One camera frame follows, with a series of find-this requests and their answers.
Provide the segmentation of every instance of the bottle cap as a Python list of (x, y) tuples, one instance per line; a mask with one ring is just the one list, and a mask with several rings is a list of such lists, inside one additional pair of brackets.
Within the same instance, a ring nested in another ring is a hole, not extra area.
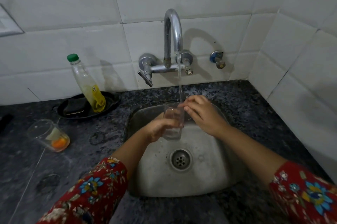
[(68, 61), (72, 62), (72, 61), (77, 61), (79, 58), (77, 54), (70, 54), (67, 56), (67, 59)]

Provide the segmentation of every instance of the drain strainer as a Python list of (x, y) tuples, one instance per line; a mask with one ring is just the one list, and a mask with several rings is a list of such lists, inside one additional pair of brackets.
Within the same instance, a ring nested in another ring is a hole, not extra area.
[(179, 169), (185, 170), (191, 163), (191, 158), (187, 151), (185, 150), (176, 150), (171, 157), (172, 165)]

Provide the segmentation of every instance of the sleeve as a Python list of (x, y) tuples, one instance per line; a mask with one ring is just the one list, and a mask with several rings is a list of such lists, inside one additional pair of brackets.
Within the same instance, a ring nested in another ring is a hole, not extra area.
[(127, 189), (127, 170), (107, 157), (71, 187), (38, 224), (109, 223)]
[(337, 187), (304, 167), (286, 162), (269, 189), (292, 223), (337, 224)]

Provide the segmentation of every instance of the dish soap bottle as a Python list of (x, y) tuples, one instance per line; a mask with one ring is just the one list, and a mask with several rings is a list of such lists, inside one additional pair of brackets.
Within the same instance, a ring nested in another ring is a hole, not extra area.
[(105, 98), (99, 90), (95, 80), (86, 71), (86, 68), (81, 63), (77, 54), (70, 54), (67, 56), (71, 64), (71, 69), (75, 80), (80, 87), (85, 98), (90, 103), (94, 112), (101, 112), (105, 107)]

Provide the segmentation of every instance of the sink basin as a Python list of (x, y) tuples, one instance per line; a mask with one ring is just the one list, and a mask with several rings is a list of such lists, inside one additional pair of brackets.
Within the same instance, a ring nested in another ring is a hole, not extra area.
[[(214, 105), (225, 119), (220, 109)], [(127, 127), (127, 138), (164, 109), (156, 105), (138, 110)], [(245, 166), (220, 140), (208, 135), (185, 113), (179, 141), (159, 138), (151, 143), (129, 181), (135, 196), (181, 197), (228, 188), (240, 181)]]

